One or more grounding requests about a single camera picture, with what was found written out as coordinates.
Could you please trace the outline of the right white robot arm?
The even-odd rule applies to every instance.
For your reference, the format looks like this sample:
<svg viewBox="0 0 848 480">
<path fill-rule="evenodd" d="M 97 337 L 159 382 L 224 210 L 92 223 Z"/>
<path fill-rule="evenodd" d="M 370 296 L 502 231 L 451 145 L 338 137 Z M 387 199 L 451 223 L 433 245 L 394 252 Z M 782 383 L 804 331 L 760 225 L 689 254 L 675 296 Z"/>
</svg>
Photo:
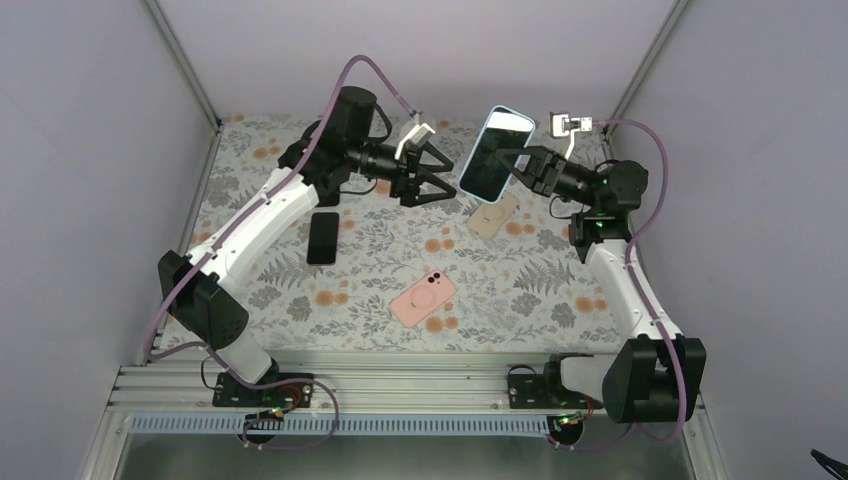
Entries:
<svg viewBox="0 0 848 480">
<path fill-rule="evenodd" d="M 495 157 L 532 192 L 583 205 L 570 217 L 569 241 L 601 287 L 622 336 L 616 355 L 552 356 L 541 382 L 544 399 L 565 407 L 584 394 L 617 423 L 688 421 L 707 353 L 661 307 L 634 254 L 628 216 L 641 205 L 648 171 L 630 160 L 590 169 L 541 146 L 501 148 Z"/>
</svg>

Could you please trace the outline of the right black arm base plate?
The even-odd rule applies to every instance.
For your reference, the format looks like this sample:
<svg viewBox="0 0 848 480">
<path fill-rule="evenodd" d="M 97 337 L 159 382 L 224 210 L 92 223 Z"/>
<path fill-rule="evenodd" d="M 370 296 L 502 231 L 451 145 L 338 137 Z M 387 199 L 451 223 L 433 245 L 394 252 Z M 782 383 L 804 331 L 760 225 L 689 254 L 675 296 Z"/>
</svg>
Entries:
<svg viewBox="0 0 848 480">
<path fill-rule="evenodd" d="M 578 410 L 604 407 L 598 399 L 566 389 L 552 374 L 537 373 L 527 366 L 510 369 L 506 374 L 506 382 L 511 409 Z"/>
</svg>

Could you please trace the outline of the beige phone case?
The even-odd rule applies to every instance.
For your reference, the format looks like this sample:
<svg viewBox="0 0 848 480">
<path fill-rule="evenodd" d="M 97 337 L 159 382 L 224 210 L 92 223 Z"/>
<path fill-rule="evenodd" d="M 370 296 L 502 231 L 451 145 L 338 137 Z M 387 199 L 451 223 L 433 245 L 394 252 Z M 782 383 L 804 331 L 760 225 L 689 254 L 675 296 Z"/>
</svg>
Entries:
<svg viewBox="0 0 848 480">
<path fill-rule="evenodd" d="M 498 230 L 509 220 L 519 205 L 518 199 L 504 193 L 497 203 L 483 203 L 470 216 L 466 225 L 480 237 L 492 239 Z"/>
</svg>

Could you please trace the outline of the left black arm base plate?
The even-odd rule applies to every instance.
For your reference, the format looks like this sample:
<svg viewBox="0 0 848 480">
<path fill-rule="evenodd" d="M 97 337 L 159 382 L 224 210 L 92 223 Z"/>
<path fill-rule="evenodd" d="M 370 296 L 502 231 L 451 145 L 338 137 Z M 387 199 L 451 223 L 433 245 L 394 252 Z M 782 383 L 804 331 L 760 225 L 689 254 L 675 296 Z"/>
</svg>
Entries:
<svg viewBox="0 0 848 480">
<path fill-rule="evenodd" d="M 264 388 L 247 388 L 231 375 L 218 375 L 211 403 L 218 408 L 291 409 L 308 408 L 311 402 L 313 374 L 272 373 L 270 381 L 287 381 L 286 385 Z"/>
</svg>

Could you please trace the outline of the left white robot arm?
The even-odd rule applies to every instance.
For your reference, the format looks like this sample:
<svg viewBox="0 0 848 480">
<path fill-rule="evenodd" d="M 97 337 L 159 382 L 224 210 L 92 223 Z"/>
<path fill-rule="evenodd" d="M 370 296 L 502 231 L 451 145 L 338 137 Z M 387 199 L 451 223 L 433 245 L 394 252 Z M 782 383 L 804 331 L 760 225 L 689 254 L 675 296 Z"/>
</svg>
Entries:
<svg viewBox="0 0 848 480">
<path fill-rule="evenodd" d="M 156 319 L 173 317 L 197 336 L 255 405 L 278 391 L 276 363 L 249 332 L 248 313 L 235 299 L 256 260 L 301 216 L 337 199 L 354 173 L 390 184 L 390 197 L 417 207 L 455 197 L 440 179 L 454 164 L 435 146 L 435 121 L 412 111 L 397 144 L 371 133 L 382 111 L 375 94 L 344 86 L 329 110 L 279 157 L 262 187 L 216 233 L 185 254 L 158 262 L 163 304 Z"/>
</svg>

